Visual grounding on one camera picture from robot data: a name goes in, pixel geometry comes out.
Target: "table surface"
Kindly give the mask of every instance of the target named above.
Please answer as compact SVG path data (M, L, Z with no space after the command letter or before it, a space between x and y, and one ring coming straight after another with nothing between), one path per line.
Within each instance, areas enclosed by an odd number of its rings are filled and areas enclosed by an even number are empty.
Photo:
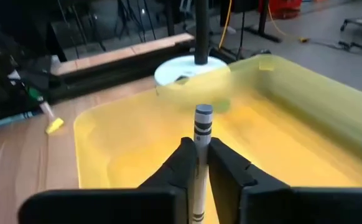
M191 39L191 35L180 34L138 44L62 63L52 68L52 73L63 75ZM53 110L65 121L65 125L49 136L44 132L48 120L42 115L1 127L0 224L17 223L17 209L27 197L36 192L78 188L73 122L81 112L154 86L154 79L147 77L59 103L53 106Z

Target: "floor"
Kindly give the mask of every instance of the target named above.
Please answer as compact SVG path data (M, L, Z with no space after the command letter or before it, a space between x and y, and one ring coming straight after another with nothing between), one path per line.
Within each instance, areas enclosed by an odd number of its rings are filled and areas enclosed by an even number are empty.
M276 24L288 34L310 37L322 42L335 43L342 39L362 43L361 27L350 24L344 32L340 32L340 26L345 18L360 17L361 15L362 1L360 0L309 2L303 3L302 14L299 17L289 20L276 20ZM259 14L257 12L246 13L245 26L257 24L258 18ZM210 19L214 32L221 31L218 27L218 21L218 16ZM232 16L230 26L236 28L238 32L234 35L227 35L224 46L229 49L237 49L240 38L241 14ZM175 30L176 33L183 32L182 25L177 25ZM243 48L248 49L248 51L244 52L246 55L250 54L249 50L269 49L274 54L362 91L362 56L314 44L300 44L293 38L284 37L278 33L271 21L267 22L266 32L282 37L283 42L276 44L245 32ZM167 35L167 30L165 27L158 28L155 29L155 34L157 38L164 37ZM146 39L153 40L152 32L147 32ZM212 41L219 42L220 35L214 35ZM135 35L116 41L109 39L104 44L108 50L111 50L139 42L139 37ZM97 44L90 44L86 47L79 46L78 49L80 57L100 53L100 48ZM76 57L73 48L67 49L66 52L68 57Z

